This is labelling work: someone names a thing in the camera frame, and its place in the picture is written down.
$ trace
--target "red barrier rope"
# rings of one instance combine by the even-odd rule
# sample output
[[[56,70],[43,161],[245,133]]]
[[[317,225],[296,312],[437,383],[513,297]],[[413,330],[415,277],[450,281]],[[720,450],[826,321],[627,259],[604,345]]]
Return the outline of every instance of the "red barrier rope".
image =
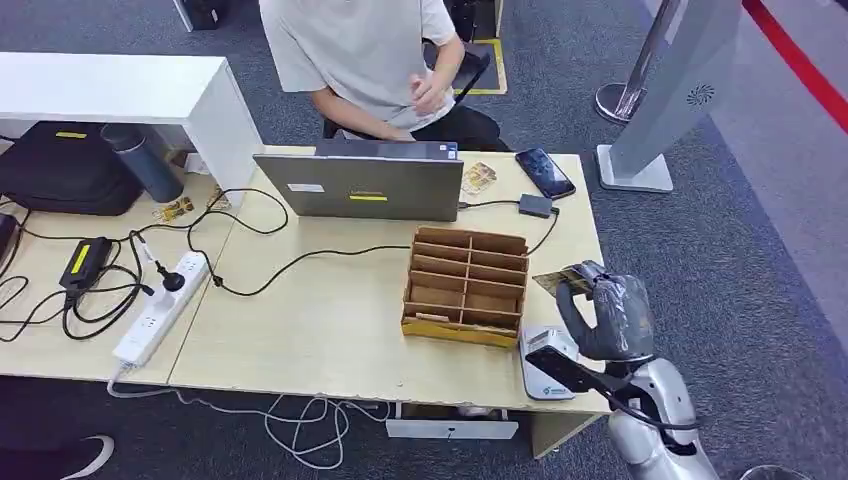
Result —
[[[818,100],[827,113],[848,133],[848,101],[818,71],[813,62],[792,41],[761,0],[742,0],[742,5],[763,31],[783,61],[795,72],[801,83]]]

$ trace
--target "thermos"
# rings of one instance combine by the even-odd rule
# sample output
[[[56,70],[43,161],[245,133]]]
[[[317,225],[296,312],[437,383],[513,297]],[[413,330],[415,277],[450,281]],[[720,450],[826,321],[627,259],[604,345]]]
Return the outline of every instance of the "thermos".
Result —
[[[180,179],[164,160],[150,152],[144,135],[134,125],[110,123],[103,127],[100,136],[112,146],[153,200],[168,203],[183,193]]]

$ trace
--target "phone screen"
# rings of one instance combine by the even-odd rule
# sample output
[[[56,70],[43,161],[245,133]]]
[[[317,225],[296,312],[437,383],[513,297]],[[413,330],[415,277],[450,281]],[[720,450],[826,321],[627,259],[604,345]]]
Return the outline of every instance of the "phone screen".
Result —
[[[533,148],[515,155],[524,173],[548,198],[560,198],[574,193],[574,184],[541,148]]]

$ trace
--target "cardboard organizer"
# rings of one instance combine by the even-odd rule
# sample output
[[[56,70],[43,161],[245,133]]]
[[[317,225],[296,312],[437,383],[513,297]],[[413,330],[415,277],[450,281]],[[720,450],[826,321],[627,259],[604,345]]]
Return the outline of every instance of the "cardboard organizer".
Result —
[[[403,299],[404,335],[514,347],[528,264],[522,237],[419,227]]]

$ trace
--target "person's hand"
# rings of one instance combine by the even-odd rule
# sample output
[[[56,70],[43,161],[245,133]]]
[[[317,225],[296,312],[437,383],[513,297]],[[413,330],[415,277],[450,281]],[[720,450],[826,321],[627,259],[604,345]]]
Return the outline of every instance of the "person's hand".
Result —
[[[412,89],[412,101],[415,102],[415,113],[420,116],[437,112],[445,104],[445,88],[433,84],[433,76],[422,78],[412,75],[409,79]]]
[[[396,142],[414,142],[415,137],[412,136],[411,133],[401,130],[399,128],[392,128],[392,134],[387,140],[394,140]]]

